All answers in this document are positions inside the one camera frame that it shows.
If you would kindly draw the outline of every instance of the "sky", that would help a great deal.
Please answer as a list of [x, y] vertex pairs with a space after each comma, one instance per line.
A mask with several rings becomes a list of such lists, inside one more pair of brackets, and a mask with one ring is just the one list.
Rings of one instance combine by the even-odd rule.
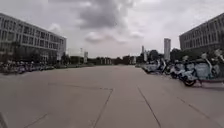
[[179, 35], [224, 12], [223, 0], [0, 0], [0, 12], [67, 38], [67, 53], [90, 57], [163, 53]]

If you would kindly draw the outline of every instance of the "tall tower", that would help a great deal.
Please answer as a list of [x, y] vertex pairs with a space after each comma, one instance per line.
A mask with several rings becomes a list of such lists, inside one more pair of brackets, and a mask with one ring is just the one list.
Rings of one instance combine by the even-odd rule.
[[145, 47], [144, 46], [142, 46], [142, 53], [144, 53], [145, 52]]
[[164, 59], [170, 61], [171, 39], [164, 39]]

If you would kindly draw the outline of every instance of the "roof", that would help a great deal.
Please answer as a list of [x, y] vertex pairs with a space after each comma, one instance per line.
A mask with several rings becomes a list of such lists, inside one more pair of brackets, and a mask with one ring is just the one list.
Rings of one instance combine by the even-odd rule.
[[180, 36], [183, 36], [183, 35], [185, 35], [185, 34], [191, 32], [191, 31], [193, 31], [193, 30], [195, 30], [195, 29], [201, 27], [202, 25], [205, 25], [205, 24], [207, 24], [207, 23], [209, 23], [209, 22], [211, 22], [211, 21], [213, 21], [213, 20], [216, 20], [216, 19], [220, 18], [221, 16], [224, 16], [224, 13], [221, 13], [221, 14], [219, 14], [218, 16], [215, 16], [214, 18], [212, 18], [212, 19], [210, 19], [210, 20], [208, 20], [208, 21], [205, 21], [204, 23], [202, 23], [202, 24], [200, 24], [200, 25], [198, 25], [198, 26], [196, 26], [196, 27], [194, 27], [194, 28], [188, 30], [187, 32], [184, 32], [184, 33], [181, 34]]
[[22, 21], [22, 20], [20, 20], [20, 19], [18, 19], [18, 18], [15, 18], [15, 17], [9, 16], [9, 15], [3, 14], [3, 13], [1, 13], [1, 12], [0, 12], [0, 15], [5, 16], [5, 17], [8, 17], [8, 18], [11, 18], [11, 19], [14, 19], [14, 20], [17, 20], [17, 21], [19, 21], [19, 22], [23, 22], [23, 23], [28, 24], [28, 25], [30, 25], [30, 26], [34, 26], [34, 27], [36, 27], [36, 28], [38, 28], [38, 29], [47, 31], [48, 33], [50, 33], [50, 34], [52, 34], [52, 35], [55, 35], [55, 36], [58, 36], [58, 37], [61, 37], [61, 38], [66, 39], [65, 37], [63, 37], [63, 36], [61, 36], [61, 35], [58, 35], [58, 34], [56, 34], [56, 33], [53, 33], [53, 32], [51, 32], [51, 31], [49, 31], [49, 30], [43, 29], [43, 28], [41, 28], [41, 27], [39, 27], [39, 26], [37, 26], [37, 25], [28, 23], [28, 22], [26, 22], [26, 21]]

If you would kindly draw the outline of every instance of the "office building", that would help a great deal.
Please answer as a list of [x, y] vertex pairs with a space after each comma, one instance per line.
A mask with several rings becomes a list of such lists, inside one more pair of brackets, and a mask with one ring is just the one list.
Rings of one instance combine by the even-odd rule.
[[142, 46], [142, 53], [144, 53], [145, 52], [145, 47], [144, 46]]
[[60, 60], [66, 51], [66, 38], [0, 13], [0, 61], [5, 54], [13, 55], [13, 42], [19, 44], [21, 59], [35, 52], [42, 61]]
[[212, 53], [224, 47], [224, 13], [180, 35], [183, 51]]
[[171, 39], [164, 39], [164, 59], [170, 61]]

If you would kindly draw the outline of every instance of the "paved plaza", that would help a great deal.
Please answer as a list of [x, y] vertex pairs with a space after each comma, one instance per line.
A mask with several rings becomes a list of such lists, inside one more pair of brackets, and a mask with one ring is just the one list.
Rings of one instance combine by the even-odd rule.
[[223, 99], [133, 66], [0, 75], [8, 128], [224, 128]]

